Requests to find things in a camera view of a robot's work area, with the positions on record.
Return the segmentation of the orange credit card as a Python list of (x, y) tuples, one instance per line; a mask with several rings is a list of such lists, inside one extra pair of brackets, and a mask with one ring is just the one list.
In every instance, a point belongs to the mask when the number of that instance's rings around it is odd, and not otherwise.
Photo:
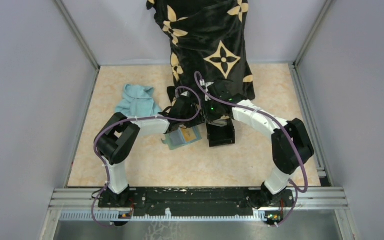
[(195, 131), (192, 128), (181, 128), (180, 131), (186, 143), (194, 141), (197, 138)]

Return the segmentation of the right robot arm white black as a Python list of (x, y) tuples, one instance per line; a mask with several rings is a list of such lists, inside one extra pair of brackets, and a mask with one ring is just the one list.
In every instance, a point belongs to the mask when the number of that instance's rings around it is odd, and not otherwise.
[(206, 100), (226, 106), (233, 120), (252, 127), (271, 140), (275, 166), (261, 187), (261, 199), (264, 204), (275, 206), (281, 200), (281, 192), (288, 184), (293, 183), (292, 176), (297, 169), (301, 169), (304, 179), (304, 186), (297, 191), (308, 191), (305, 163), (314, 155), (315, 150), (302, 120), (285, 120), (273, 116), (240, 94), (231, 96), (224, 91), (220, 97), (212, 96), (210, 91), (216, 86), (213, 82), (205, 82), (203, 79), (197, 79), (195, 82), (205, 94)]

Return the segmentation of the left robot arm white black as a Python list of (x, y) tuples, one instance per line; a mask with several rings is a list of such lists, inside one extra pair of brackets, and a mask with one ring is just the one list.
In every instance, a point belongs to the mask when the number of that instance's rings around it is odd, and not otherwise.
[(115, 113), (101, 132), (95, 137), (94, 151), (102, 160), (107, 174), (104, 193), (118, 207), (129, 203), (129, 183), (125, 160), (128, 158), (138, 137), (168, 134), (176, 131), (198, 117), (202, 101), (179, 96), (170, 112), (161, 112), (148, 117), (131, 117)]

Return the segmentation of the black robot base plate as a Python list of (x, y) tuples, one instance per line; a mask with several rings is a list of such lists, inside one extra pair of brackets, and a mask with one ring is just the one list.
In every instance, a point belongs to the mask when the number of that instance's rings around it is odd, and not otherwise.
[(100, 208), (127, 208), (135, 216), (162, 216), (169, 209), (175, 217), (250, 216), (260, 208), (293, 205), (293, 192), (271, 195), (260, 187), (129, 187), (120, 200), (102, 193)]

